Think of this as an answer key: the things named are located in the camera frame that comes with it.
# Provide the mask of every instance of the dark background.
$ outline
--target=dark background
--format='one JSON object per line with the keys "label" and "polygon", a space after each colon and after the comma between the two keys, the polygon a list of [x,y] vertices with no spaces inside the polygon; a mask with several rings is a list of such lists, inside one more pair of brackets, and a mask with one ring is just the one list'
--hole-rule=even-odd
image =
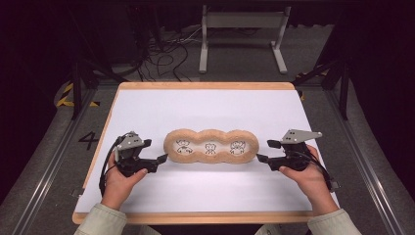
{"label": "dark background", "polygon": [[[102,7],[105,15],[100,15],[96,8],[75,6],[73,16],[65,7],[51,7],[46,2],[15,1],[2,5],[0,95],[4,147],[0,202],[13,187],[54,117],[54,97],[59,87],[69,80],[71,64],[80,56],[107,68],[112,63],[139,63],[145,56],[143,47],[151,30],[151,25],[128,24],[130,19],[121,5]],[[321,62],[339,57],[347,60],[359,103],[372,131],[392,168],[415,198],[415,188],[410,182],[415,165],[411,151],[415,140],[412,8],[404,1],[370,1],[351,15],[341,15],[336,8],[321,8],[293,8],[289,24],[325,25],[341,19]],[[172,17],[158,17],[159,23],[169,29],[199,24],[201,19],[200,7],[159,8],[158,11]],[[84,23],[75,25],[72,18],[81,18]],[[121,44],[131,50],[122,51],[117,47]]]}

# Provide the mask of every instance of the black cable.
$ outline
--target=black cable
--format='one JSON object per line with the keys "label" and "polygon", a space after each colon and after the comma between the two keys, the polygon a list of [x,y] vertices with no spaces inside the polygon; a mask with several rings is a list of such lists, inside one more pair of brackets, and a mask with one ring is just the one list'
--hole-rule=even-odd
{"label": "black cable", "polygon": [[105,193],[105,186],[106,186],[106,175],[108,171],[105,171],[105,169],[107,168],[107,164],[108,164],[108,160],[110,158],[111,153],[113,152],[113,149],[115,148],[115,146],[117,146],[118,144],[120,144],[122,142],[122,138],[121,136],[118,136],[116,141],[114,142],[113,146],[110,148],[110,150],[107,153],[107,157],[105,158],[104,161],[104,165],[103,165],[103,169],[101,170],[101,177],[100,177],[100,183],[99,183],[99,188],[101,191],[101,196],[104,196]]}

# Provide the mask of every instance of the yellow tape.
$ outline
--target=yellow tape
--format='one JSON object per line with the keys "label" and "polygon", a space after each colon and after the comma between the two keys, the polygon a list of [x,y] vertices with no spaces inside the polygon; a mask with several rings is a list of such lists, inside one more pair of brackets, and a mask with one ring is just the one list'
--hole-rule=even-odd
{"label": "yellow tape", "polygon": [[[56,104],[57,107],[60,106],[69,106],[73,107],[75,106],[75,103],[73,101],[67,101],[67,97],[70,94],[70,91],[73,89],[73,83],[70,82],[67,87],[65,88],[64,93],[61,96],[61,99],[58,101],[58,104]],[[101,105],[101,102],[92,101],[91,104],[89,104],[90,107],[99,107]]]}

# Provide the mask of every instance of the printed number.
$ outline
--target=printed number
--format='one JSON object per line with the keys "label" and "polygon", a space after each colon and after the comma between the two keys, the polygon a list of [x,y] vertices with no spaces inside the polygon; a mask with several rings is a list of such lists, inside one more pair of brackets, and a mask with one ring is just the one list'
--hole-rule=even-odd
{"label": "printed number", "polygon": [[87,142],[88,147],[86,148],[86,150],[90,150],[92,143],[93,142],[98,142],[98,140],[99,140],[99,139],[94,139],[94,137],[95,137],[95,132],[91,131],[87,135],[80,138],[78,142]]}

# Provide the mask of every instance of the wrist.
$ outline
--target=wrist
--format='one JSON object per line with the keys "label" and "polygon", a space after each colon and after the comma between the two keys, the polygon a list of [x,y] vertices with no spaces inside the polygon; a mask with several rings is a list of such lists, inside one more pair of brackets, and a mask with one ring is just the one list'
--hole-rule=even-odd
{"label": "wrist", "polygon": [[330,193],[326,197],[308,198],[314,216],[335,212],[339,209]]}
{"label": "wrist", "polygon": [[110,209],[113,209],[113,210],[116,210],[116,211],[119,211],[119,209],[121,208],[120,203],[116,203],[112,200],[108,200],[105,197],[101,200],[101,204],[106,206],[107,208],[110,208]]}

